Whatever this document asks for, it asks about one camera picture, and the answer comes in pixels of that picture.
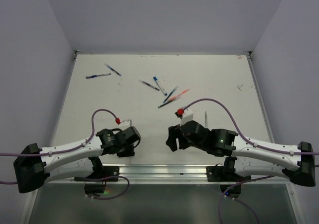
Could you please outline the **dark blue grip pen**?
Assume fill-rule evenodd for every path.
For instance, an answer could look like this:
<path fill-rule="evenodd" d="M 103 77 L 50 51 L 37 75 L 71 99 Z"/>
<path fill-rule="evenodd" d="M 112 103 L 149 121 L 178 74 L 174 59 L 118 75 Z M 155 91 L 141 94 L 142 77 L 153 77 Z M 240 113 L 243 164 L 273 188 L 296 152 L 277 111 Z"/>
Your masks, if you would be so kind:
<path fill-rule="evenodd" d="M 98 78 L 98 77 L 103 77 L 103 76 L 109 76 L 111 75 L 111 73 L 107 73 L 107 74 L 98 74 L 98 75 L 90 75 L 90 76 L 86 76 L 86 79 L 93 79 L 93 78 Z"/>

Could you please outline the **blue clear gel pen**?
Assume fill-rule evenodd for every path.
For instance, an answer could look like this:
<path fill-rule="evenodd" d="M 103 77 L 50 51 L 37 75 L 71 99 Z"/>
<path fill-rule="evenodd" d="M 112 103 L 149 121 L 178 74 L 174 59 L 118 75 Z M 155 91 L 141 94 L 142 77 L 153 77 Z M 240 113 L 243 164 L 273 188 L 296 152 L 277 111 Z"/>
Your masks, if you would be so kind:
<path fill-rule="evenodd" d="M 115 70 L 115 69 L 114 69 L 113 67 L 111 67 L 109 64 L 104 63 L 104 65 L 105 65 L 108 69 L 110 69 L 112 72 L 114 72 L 115 74 L 117 74 L 118 76 L 122 76 L 121 73 L 119 73 L 117 70 Z"/>

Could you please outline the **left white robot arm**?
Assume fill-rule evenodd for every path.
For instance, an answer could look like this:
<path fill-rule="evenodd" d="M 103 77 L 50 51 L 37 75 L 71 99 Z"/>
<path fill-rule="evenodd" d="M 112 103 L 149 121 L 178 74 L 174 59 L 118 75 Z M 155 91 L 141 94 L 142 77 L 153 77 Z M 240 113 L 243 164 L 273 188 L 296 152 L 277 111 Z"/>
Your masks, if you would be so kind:
<path fill-rule="evenodd" d="M 103 129 L 87 140 L 66 145 L 39 148 L 28 145 L 15 159 L 13 166 L 20 193 L 28 193 L 45 183 L 75 178 L 99 180 L 108 176 L 100 157 L 117 155 L 134 156 L 134 144 L 141 135 L 134 126 L 126 129 Z"/>

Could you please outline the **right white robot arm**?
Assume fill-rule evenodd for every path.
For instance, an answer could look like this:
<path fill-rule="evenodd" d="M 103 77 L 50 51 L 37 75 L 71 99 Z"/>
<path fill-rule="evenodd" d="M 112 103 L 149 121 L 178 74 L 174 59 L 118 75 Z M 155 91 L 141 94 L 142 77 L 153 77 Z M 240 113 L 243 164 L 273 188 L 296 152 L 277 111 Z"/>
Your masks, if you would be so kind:
<path fill-rule="evenodd" d="M 251 138 L 226 129 L 209 130 L 191 120 L 168 129 L 166 145 L 175 152 L 189 147 L 210 155 L 223 157 L 222 166 L 207 168 L 208 180 L 218 182 L 244 181 L 252 176 L 274 176 L 296 185 L 314 187 L 315 156 L 312 145 L 280 145 Z"/>

